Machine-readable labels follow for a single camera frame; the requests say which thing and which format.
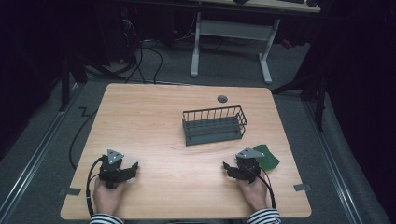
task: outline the wire basket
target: wire basket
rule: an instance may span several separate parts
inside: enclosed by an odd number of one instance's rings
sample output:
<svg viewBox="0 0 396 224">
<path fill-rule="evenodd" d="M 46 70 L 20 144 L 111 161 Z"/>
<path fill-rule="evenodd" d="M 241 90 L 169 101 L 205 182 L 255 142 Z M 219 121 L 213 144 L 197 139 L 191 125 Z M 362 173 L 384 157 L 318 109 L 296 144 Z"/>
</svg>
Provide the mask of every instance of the wire basket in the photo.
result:
<svg viewBox="0 0 396 224">
<path fill-rule="evenodd" d="M 186 146 L 241 139 L 247 124 L 240 105 L 183 111 Z"/>
</svg>

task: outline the green cloth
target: green cloth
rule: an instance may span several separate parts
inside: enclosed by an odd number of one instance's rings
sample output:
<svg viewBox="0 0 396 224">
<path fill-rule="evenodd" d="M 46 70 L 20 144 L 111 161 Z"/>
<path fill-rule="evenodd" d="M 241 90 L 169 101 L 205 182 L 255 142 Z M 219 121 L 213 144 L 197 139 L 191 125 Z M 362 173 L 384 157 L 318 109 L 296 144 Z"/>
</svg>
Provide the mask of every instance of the green cloth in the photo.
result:
<svg viewBox="0 0 396 224">
<path fill-rule="evenodd" d="M 264 153 L 264 157 L 256 158 L 256 160 L 265 172 L 274 170 L 279 164 L 279 160 L 270 152 L 267 145 L 258 145 L 253 149 Z"/>
</svg>

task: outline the desk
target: desk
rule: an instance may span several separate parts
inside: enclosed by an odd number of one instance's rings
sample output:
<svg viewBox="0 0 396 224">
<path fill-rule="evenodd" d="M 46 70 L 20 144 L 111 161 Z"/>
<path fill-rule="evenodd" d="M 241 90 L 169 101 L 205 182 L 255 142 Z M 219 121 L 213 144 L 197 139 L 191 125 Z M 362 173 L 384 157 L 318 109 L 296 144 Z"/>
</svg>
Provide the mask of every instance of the desk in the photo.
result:
<svg viewBox="0 0 396 224">
<path fill-rule="evenodd" d="M 219 95 L 227 96 L 228 102 L 218 102 Z M 228 105 L 242 106 L 248 122 L 244 137 L 186 147 L 182 112 Z M 251 210 L 222 162 L 235 166 L 235 153 L 260 144 L 266 144 L 280 160 L 268 175 L 281 216 L 308 217 L 311 208 L 306 194 L 293 187 L 302 181 L 269 90 L 110 84 L 70 186 L 82 191 L 79 196 L 66 196 L 61 216 L 89 218 L 87 175 L 93 162 L 112 148 L 125 155 L 121 168 L 139 161 L 136 178 L 128 181 L 118 217 L 248 217 Z"/>
<path fill-rule="evenodd" d="M 221 3 L 228 5 L 236 5 L 233 0 L 202 0 L 207 3 Z M 277 10 L 292 10 L 299 12 L 320 12 L 318 6 L 309 7 L 306 2 L 303 4 L 295 4 L 276 0 L 250 0 L 244 5 L 239 7 L 266 7 Z M 252 25 L 237 22 L 226 22 L 226 21 L 212 21 L 212 20 L 201 20 L 201 13 L 197 13 L 196 25 L 195 25 L 195 43 L 194 51 L 192 53 L 191 61 L 191 76 L 197 77 L 199 70 L 199 54 L 200 54 L 200 35 L 217 35 L 232 38 L 244 38 L 264 41 L 266 44 L 262 48 L 262 53 L 259 54 L 259 62 L 262 68 L 262 76 L 264 82 L 267 84 L 272 83 L 270 71 L 268 69 L 267 57 L 276 36 L 276 31 L 280 19 L 277 18 L 273 25 Z"/>
</svg>

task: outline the human hand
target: human hand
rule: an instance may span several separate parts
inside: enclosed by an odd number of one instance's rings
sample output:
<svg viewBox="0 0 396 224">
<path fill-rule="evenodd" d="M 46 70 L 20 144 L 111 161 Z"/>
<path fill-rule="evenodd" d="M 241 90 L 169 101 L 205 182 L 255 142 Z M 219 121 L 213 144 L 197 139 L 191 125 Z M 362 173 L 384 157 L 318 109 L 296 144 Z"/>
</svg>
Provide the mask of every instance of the human hand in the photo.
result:
<svg viewBox="0 0 396 224">
<path fill-rule="evenodd" d="M 100 180 L 99 177 L 96 178 L 93 200 L 97 213 L 114 216 L 120 206 L 120 199 L 125 187 L 126 181 L 119 183 L 115 189 L 108 189 L 105 181 Z"/>
<path fill-rule="evenodd" d="M 260 176 L 265 178 L 264 172 L 260 172 Z M 267 203 L 265 201 L 267 196 L 267 187 L 265 186 L 259 178 L 249 184 L 246 180 L 236 179 L 239 187 L 244 193 L 245 199 L 250 204 L 250 207 L 254 212 L 267 208 Z"/>
</svg>

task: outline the striped sleeve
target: striped sleeve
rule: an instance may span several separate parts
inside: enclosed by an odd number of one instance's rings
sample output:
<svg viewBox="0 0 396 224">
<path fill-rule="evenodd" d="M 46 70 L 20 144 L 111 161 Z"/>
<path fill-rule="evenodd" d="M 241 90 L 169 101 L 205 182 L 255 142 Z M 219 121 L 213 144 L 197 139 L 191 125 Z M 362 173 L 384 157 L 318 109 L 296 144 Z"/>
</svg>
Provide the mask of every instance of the striped sleeve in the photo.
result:
<svg viewBox="0 0 396 224">
<path fill-rule="evenodd" d="M 90 224 L 122 224 L 122 221 L 108 214 L 95 214 L 91 217 Z"/>
<path fill-rule="evenodd" d="M 247 218 L 247 224 L 278 224 L 280 215 L 276 209 L 262 209 Z"/>
</svg>

